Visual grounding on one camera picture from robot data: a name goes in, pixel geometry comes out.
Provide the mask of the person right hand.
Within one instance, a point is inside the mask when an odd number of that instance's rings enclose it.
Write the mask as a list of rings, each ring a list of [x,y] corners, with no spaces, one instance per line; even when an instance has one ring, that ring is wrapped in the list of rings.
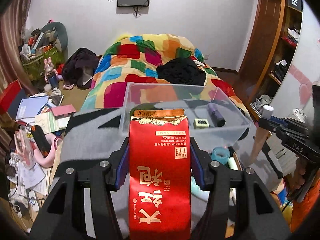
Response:
[[[294,194],[298,189],[300,189],[305,184],[305,179],[303,178],[306,173],[306,159],[303,157],[298,157],[296,160],[296,168],[293,172],[293,177],[291,180],[291,193]]]

